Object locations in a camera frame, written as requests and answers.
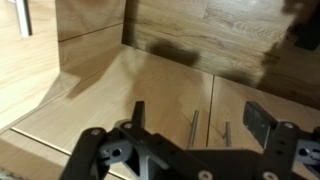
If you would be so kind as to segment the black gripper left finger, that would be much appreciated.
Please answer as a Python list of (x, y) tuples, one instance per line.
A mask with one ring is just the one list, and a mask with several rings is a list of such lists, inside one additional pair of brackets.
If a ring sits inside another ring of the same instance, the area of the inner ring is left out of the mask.
[(144, 129), (145, 103), (137, 101), (130, 120), (107, 132), (82, 132), (59, 180), (103, 180), (122, 163), (136, 180), (183, 180), (177, 160), (183, 151), (159, 134)]

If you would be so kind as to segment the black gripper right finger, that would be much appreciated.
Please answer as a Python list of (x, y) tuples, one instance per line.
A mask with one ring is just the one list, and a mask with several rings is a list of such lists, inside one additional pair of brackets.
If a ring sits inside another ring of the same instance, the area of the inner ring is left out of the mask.
[(320, 178), (320, 127), (307, 132), (292, 122), (277, 121), (255, 101), (245, 103), (243, 124), (263, 148), (258, 179), (303, 180), (293, 171), (295, 162)]

